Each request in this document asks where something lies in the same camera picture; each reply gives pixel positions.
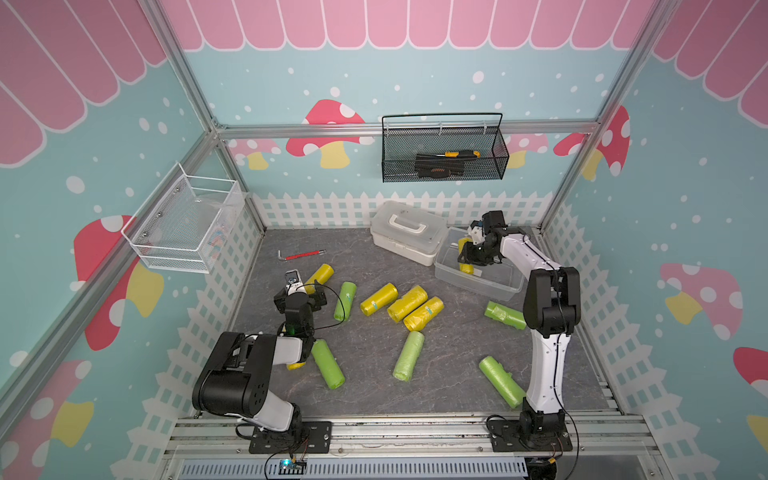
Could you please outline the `clear plastic storage box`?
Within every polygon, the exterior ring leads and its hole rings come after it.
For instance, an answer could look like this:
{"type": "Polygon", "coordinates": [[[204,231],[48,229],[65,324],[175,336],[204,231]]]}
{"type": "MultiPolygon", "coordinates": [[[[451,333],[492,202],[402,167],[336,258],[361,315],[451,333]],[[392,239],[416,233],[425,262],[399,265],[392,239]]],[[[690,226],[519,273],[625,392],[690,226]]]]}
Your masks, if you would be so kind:
{"type": "Polygon", "coordinates": [[[466,232],[450,227],[435,256],[434,268],[437,279],[460,289],[486,296],[492,300],[510,301],[521,293],[525,284],[522,274],[509,261],[490,266],[474,266],[473,273],[460,270],[458,243],[466,232]]]}

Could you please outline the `yellow roll with blue label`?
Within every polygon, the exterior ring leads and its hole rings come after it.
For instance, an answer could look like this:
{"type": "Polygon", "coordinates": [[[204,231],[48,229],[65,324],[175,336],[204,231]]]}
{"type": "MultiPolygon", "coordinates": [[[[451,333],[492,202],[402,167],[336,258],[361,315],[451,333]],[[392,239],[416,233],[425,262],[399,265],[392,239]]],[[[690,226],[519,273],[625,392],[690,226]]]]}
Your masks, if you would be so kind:
{"type": "Polygon", "coordinates": [[[422,331],[443,309],[444,303],[440,298],[429,298],[404,319],[404,324],[411,332],[422,331]]]}

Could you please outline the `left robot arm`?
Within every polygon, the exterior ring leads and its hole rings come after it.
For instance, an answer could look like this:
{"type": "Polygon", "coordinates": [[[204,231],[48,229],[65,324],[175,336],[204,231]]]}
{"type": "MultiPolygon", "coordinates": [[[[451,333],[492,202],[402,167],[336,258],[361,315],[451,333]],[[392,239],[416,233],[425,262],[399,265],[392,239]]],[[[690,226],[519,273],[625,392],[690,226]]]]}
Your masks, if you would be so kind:
{"type": "Polygon", "coordinates": [[[315,343],[314,313],[325,294],[283,289],[275,296],[285,321],[276,334],[220,335],[192,390],[193,407],[238,418],[270,434],[299,435],[300,407],[270,390],[272,368],[306,362],[315,343]]]}

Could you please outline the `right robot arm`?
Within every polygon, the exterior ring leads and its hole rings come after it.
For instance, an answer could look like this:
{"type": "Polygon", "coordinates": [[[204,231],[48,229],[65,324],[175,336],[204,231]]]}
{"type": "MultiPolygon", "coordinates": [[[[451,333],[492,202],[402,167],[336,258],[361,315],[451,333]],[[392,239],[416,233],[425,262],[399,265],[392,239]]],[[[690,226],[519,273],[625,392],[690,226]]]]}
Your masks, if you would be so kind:
{"type": "Polygon", "coordinates": [[[509,227],[500,210],[485,213],[467,232],[471,243],[459,248],[459,262],[488,266],[507,259],[527,280],[522,315],[533,337],[532,378],[522,403],[520,436],[531,441],[561,435],[567,431],[564,362],[581,321],[579,273],[546,256],[522,230],[509,227]]]}

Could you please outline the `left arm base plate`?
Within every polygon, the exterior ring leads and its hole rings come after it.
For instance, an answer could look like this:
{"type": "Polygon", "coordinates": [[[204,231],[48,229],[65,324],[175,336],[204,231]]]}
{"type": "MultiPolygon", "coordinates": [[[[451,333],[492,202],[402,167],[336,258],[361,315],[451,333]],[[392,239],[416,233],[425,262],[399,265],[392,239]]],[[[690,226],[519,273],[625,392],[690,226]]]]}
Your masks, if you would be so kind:
{"type": "Polygon", "coordinates": [[[308,421],[291,426],[285,432],[256,427],[251,434],[248,451],[251,454],[280,452],[327,454],[330,450],[333,423],[308,421]]]}

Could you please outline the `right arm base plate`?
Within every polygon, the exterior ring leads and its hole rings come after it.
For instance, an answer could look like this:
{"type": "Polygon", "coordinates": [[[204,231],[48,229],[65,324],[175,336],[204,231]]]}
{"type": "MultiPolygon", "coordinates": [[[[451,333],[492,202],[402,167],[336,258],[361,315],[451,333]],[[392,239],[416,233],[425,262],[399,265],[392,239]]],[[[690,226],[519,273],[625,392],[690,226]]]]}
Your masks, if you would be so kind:
{"type": "Polygon", "coordinates": [[[544,455],[559,456],[573,450],[569,435],[544,433],[525,435],[518,420],[491,416],[485,420],[493,451],[499,452],[542,452],[544,455]]]}

